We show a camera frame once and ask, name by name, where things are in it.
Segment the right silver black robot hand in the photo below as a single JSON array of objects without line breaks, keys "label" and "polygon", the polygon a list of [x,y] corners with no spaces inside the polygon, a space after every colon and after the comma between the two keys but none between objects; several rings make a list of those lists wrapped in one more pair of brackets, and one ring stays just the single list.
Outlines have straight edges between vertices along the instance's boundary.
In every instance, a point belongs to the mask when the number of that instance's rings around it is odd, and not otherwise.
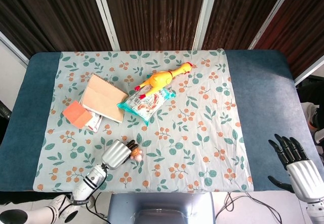
[{"label": "right silver black robot hand", "polygon": [[269,140],[281,164],[289,176],[290,183],[278,181],[269,175],[268,179],[280,189],[293,193],[308,204],[323,202],[323,179],[309,159],[303,146],[295,138],[274,135],[277,142]]}]

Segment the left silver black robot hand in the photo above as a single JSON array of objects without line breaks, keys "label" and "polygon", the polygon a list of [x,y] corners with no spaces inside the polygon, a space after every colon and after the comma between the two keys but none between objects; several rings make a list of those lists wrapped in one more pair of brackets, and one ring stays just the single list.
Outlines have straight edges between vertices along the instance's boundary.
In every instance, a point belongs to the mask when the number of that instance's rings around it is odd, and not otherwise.
[{"label": "left silver black robot hand", "polygon": [[115,170],[130,158],[132,151],[138,146],[135,140],[131,140],[127,144],[124,144],[120,140],[115,140],[103,153],[101,157],[102,164],[108,170]]}]

